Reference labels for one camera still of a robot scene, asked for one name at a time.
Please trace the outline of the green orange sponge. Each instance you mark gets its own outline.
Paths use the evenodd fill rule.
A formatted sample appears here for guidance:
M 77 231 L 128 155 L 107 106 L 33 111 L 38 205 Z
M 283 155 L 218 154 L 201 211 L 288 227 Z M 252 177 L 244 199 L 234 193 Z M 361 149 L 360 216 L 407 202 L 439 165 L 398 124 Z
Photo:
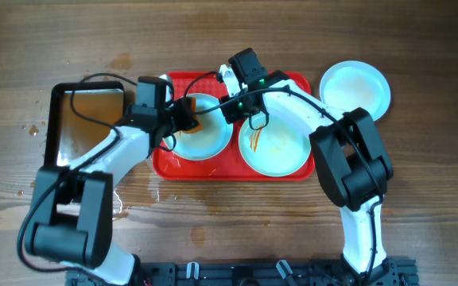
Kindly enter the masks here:
M 183 97 L 180 100 L 180 131 L 197 133 L 203 128 L 203 124 L 196 115 L 196 98 Z

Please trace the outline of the white plate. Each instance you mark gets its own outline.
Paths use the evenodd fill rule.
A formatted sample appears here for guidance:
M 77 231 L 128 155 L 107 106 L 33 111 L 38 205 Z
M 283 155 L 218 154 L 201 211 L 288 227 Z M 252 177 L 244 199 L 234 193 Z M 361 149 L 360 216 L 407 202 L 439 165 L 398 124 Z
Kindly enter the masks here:
M 233 134 L 233 125 L 226 123 L 220 109 L 198 115 L 202 130 L 195 133 L 178 131 L 173 153 L 187 160 L 207 160 L 221 153 Z
M 331 66 L 321 77 L 319 95 L 323 103 L 342 110 L 366 110 L 374 121 L 391 105 L 391 89 L 386 77 L 370 64 L 347 60 Z
M 257 114 L 247 119 L 239 131 L 239 151 L 256 172 L 283 177 L 298 171 L 308 161 L 311 145 L 308 138 L 286 121 Z

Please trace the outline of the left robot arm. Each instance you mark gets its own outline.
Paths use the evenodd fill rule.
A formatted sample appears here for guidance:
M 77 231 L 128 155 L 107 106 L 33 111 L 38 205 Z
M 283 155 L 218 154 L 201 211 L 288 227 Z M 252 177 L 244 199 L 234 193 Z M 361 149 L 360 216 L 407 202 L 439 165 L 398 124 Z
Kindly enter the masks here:
M 167 75 L 141 76 L 136 102 L 92 150 L 65 166 L 42 166 L 32 202 L 17 235 L 17 256 L 36 272 L 27 255 L 60 263 L 58 271 L 85 276 L 94 284 L 147 285 L 138 256 L 112 241 L 115 185 L 146 160 L 161 141 L 196 126 L 191 100 L 173 101 Z

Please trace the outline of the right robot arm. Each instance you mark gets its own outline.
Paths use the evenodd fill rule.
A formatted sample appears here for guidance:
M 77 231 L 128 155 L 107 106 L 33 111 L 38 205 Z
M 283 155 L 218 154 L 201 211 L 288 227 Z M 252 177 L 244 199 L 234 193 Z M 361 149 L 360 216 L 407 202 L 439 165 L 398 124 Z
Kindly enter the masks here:
M 343 261 L 357 284 L 375 282 L 384 273 L 381 210 L 394 172 L 371 115 L 322 103 L 283 71 L 268 72 L 252 48 L 221 65 L 216 78 L 227 89 L 220 101 L 227 122 L 273 115 L 309 138 L 320 186 L 340 208 Z

